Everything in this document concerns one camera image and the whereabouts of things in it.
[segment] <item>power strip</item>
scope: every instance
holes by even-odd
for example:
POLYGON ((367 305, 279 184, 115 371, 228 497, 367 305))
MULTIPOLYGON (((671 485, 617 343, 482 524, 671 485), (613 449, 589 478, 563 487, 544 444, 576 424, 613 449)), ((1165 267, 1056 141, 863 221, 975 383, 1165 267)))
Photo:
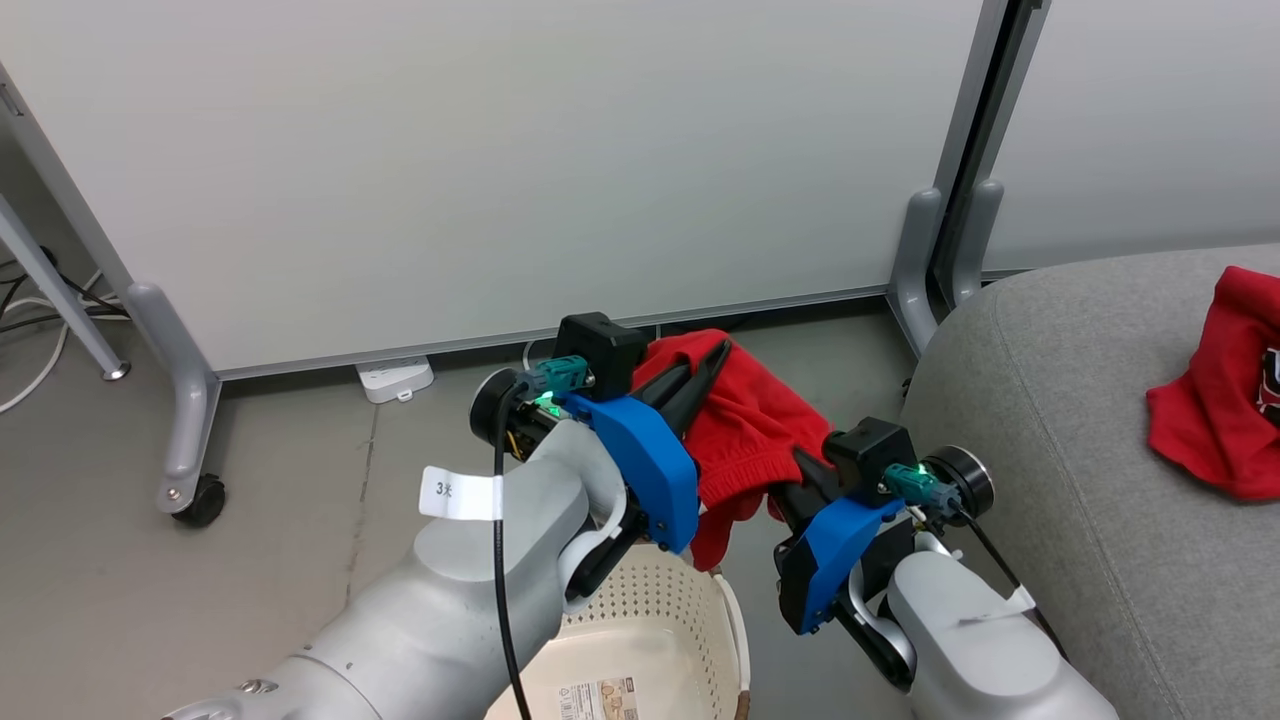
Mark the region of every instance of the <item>power strip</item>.
POLYGON ((370 402, 383 404, 390 400, 408 402, 413 391, 422 389, 435 380, 431 364, 425 356, 402 357, 384 363, 358 363, 360 384, 365 386, 365 396, 370 402))

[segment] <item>white board panel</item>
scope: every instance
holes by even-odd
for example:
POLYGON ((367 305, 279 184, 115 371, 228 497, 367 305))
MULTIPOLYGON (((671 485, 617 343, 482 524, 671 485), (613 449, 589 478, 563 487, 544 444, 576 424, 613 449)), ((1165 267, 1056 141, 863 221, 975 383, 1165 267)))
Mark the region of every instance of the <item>white board panel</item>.
POLYGON ((9 0, 215 369, 886 283, 979 0, 9 0))
POLYGON ((1277 37, 1262 0, 1055 1, 986 269, 1280 240, 1277 37))

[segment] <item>white plastic basket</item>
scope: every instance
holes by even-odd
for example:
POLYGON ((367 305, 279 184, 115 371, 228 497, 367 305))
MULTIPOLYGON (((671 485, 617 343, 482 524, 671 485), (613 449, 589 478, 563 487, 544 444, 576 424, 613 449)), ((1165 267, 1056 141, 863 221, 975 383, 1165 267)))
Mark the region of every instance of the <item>white plastic basket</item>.
MULTIPOLYGON (((520 676, 538 720, 741 720, 742 611, 719 573, 637 544, 520 676)), ((518 716, 508 689, 485 717, 518 716)))

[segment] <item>gray ottoman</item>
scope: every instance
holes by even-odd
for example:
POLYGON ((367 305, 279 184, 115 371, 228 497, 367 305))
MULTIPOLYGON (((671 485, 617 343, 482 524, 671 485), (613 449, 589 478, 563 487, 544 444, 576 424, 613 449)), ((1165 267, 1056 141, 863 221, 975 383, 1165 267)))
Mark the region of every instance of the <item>gray ottoman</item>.
POLYGON ((1206 489, 1146 443, 1226 265, 1280 246, 1140 255, 1001 281, 942 324, 902 418, 973 451, 983 525, 1121 717, 1280 717, 1280 503, 1206 489))

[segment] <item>red clothing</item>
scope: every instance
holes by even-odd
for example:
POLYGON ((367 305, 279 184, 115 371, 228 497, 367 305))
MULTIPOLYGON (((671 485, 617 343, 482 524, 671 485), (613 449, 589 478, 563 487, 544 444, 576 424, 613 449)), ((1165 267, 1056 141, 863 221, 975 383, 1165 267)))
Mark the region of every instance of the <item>red clothing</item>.
POLYGON ((1147 391, 1151 447, 1242 500, 1280 497, 1280 428, 1271 407, 1280 348, 1280 278, 1228 268, 1190 368, 1147 391))
MULTIPOLYGON (((726 337, 722 331, 699 331, 653 342, 636 368, 634 387, 678 357, 687 357, 696 373, 698 361, 726 337)), ((792 448, 822 457, 822 441, 829 433, 822 415, 735 343, 685 436, 685 448, 700 470, 698 496, 707 507, 692 542, 694 566, 718 565, 733 523, 755 515, 767 487, 800 482, 792 448)))

